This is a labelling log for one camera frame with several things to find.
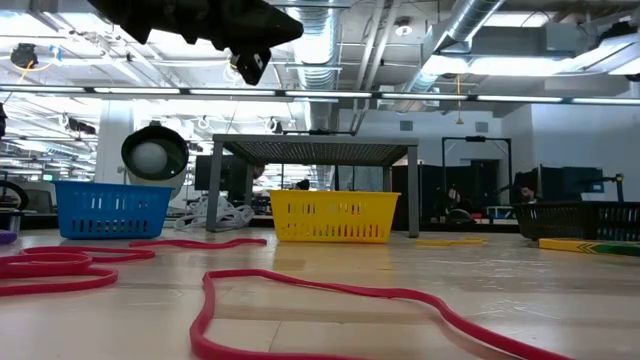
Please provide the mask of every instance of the ceiling light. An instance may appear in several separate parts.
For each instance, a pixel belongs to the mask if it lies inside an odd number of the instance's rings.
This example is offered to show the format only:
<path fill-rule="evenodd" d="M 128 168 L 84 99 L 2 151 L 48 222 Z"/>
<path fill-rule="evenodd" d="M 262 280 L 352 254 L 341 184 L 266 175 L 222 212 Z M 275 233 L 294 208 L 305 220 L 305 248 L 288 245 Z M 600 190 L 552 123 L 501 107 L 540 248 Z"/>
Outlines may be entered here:
<path fill-rule="evenodd" d="M 409 25 L 398 26 L 396 29 L 396 35 L 398 36 L 407 36 L 413 32 L 413 28 Z"/>
<path fill-rule="evenodd" d="M 329 97 L 329 98 L 370 98 L 370 92 L 358 91 L 286 91 L 287 96 L 299 97 Z"/>
<path fill-rule="evenodd" d="M 2 171 L 14 175 L 42 175 L 42 170 L 2 169 Z"/>
<path fill-rule="evenodd" d="M 499 95 L 479 95 L 478 101 L 496 102 L 523 102 L 523 103 L 559 103 L 561 97 L 550 96 L 499 96 Z"/>
<path fill-rule="evenodd" d="M 571 102 L 584 105 L 640 105 L 640 99 L 575 98 Z"/>
<path fill-rule="evenodd" d="M 591 51 L 582 53 L 575 58 L 569 60 L 570 68 L 565 71 L 584 71 L 599 64 L 600 62 L 611 58 L 613 55 L 631 46 L 632 43 L 618 43 L 609 45 L 600 45 Z"/>
<path fill-rule="evenodd" d="M 220 96 L 274 96 L 273 90 L 244 90 L 244 89 L 191 89 L 193 95 L 220 95 Z"/>
<path fill-rule="evenodd" d="M 544 57 L 479 57 L 468 72 L 476 75 L 551 76 L 564 70 L 562 60 Z"/>
<path fill-rule="evenodd" d="M 640 58 L 629 61 L 619 68 L 611 71 L 610 75 L 635 75 L 640 74 Z"/>
<path fill-rule="evenodd" d="M 175 88 L 95 88 L 100 94 L 180 94 Z"/>
<path fill-rule="evenodd" d="M 0 85 L 0 91 L 15 91 L 15 92 L 85 92 L 84 88 L 73 86 L 20 86 L 20 85 Z"/>
<path fill-rule="evenodd" d="M 469 70 L 467 60 L 458 57 L 432 55 L 422 66 L 423 74 L 465 74 Z"/>
<path fill-rule="evenodd" d="M 465 101 L 469 97 L 467 95 L 454 95 L 454 94 L 409 94 L 409 93 L 384 93 L 382 94 L 384 99 L 394 100 L 450 100 L 450 101 Z"/>
<path fill-rule="evenodd" d="M 396 19 L 395 24 L 396 35 L 398 36 L 407 36 L 413 32 L 413 28 L 411 27 L 411 18 L 408 16 L 401 16 Z"/>

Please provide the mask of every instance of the wooden table surface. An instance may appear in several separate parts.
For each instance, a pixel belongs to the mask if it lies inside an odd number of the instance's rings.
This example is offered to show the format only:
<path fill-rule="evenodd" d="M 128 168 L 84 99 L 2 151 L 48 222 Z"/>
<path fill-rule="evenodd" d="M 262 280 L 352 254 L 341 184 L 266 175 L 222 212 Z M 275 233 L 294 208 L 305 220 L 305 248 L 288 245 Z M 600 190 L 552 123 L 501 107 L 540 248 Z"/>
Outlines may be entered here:
<path fill-rule="evenodd" d="M 0 298 L 1 358 L 194 359 L 188 328 L 203 301 L 202 275 L 230 268 L 419 289 L 442 297 L 470 320 L 536 346 L 579 359 L 640 358 L 636 258 L 539 250 L 512 234 L 489 235 L 485 246 L 469 247 L 421 247 L 400 236 L 388 245 L 278 243 L 265 229 L 163 234 L 211 242 L 247 236 L 269 244 L 219 251 L 156 248 L 155 259 L 104 264 L 120 271 L 118 283 L 107 288 Z M 0 255 L 57 244 L 126 246 L 30 231 L 19 243 L 0 247 Z M 208 336 L 242 349 L 388 360 L 510 358 L 451 330 L 429 307 L 408 301 L 258 278 L 218 281 L 217 296 L 217 320 Z"/>

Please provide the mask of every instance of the table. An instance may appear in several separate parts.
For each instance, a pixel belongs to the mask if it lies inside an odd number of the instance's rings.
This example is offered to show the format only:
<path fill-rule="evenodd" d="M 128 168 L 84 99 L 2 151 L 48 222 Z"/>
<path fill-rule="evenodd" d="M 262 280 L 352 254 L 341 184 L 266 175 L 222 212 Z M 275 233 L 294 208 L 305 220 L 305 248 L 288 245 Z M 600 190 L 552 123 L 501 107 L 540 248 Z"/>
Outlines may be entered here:
<path fill-rule="evenodd" d="M 381 166 L 383 190 L 391 191 L 391 166 L 407 156 L 409 237 L 418 237 L 418 139 L 363 136 L 213 135 L 209 194 L 220 193 L 222 151 L 247 163 L 245 204 L 253 195 L 255 164 Z M 217 206 L 207 207 L 207 231 L 216 231 Z"/>

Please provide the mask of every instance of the blue basket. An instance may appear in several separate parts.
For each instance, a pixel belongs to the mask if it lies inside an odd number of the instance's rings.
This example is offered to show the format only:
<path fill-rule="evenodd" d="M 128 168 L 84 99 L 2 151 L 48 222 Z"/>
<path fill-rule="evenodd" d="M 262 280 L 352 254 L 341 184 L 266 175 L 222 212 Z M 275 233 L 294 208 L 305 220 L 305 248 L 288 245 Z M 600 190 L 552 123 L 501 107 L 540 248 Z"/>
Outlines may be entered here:
<path fill-rule="evenodd" d="M 173 188 L 56 181 L 60 235 L 149 239 L 162 232 Z"/>

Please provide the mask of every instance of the red elastic cord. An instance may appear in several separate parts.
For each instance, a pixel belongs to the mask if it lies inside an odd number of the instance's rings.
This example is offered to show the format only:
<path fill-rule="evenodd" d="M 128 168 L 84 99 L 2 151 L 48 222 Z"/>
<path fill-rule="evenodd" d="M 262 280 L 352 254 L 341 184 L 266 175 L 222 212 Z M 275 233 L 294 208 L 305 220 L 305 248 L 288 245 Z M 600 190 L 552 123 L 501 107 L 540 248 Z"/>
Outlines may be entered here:
<path fill-rule="evenodd" d="M 92 269 L 91 257 L 82 254 L 34 254 L 0 258 L 0 279 L 47 276 L 97 276 L 96 279 L 29 285 L 0 286 L 0 296 L 45 294 L 95 289 L 118 280 L 113 269 Z"/>
<path fill-rule="evenodd" d="M 109 254 L 127 254 L 120 256 L 94 256 L 87 254 L 91 253 L 109 253 Z M 95 263 L 115 263 L 121 261 L 151 259 L 156 254 L 152 250 L 143 249 L 117 249 L 106 247 L 92 247 L 92 246 L 42 246 L 24 249 L 22 254 L 51 254 L 51 253 L 71 253 L 71 254 L 83 254 L 93 258 Z"/>
<path fill-rule="evenodd" d="M 318 283 L 296 279 L 267 270 L 246 269 L 246 270 L 222 270 L 209 271 L 205 273 L 204 292 L 205 302 L 198 314 L 198 317 L 191 324 L 189 335 L 191 338 L 191 348 L 193 352 L 203 359 L 216 360 L 355 360 L 353 357 L 336 355 L 311 355 L 311 354 L 278 354 L 262 353 L 246 350 L 233 349 L 227 346 L 216 344 L 205 337 L 205 331 L 209 322 L 213 319 L 215 311 L 215 287 L 213 279 L 261 276 L 285 284 L 313 287 L 340 291 L 348 294 L 379 297 L 388 299 L 408 299 L 423 302 L 435 307 L 444 320 L 450 325 L 464 332 L 465 334 L 483 342 L 489 346 L 500 349 L 506 353 L 518 356 L 523 359 L 534 360 L 566 360 L 570 359 L 564 355 L 556 354 L 547 350 L 531 346 L 506 336 L 487 330 L 477 324 L 465 320 L 462 316 L 451 310 L 442 299 L 410 289 L 381 289 L 361 286 L 340 285 L 330 283 Z"/>
<path fill-rule="evenodd" d="M 129 243 L 129 247 L 177 246 L 177 247 L 186 248 L 186 249 L 219 250 L 219 249 L 228 249 L 228 248 L 236 247 L 238 245 L 248 245 L 248 244 L 267 245 L 267 240 L 240 238 L 240 239 L 233 239 L 229 242 L 221 243 L 221 244 L 203 243 L 203 242 L 193 241 L 193 240 L 134 241 Z"/>

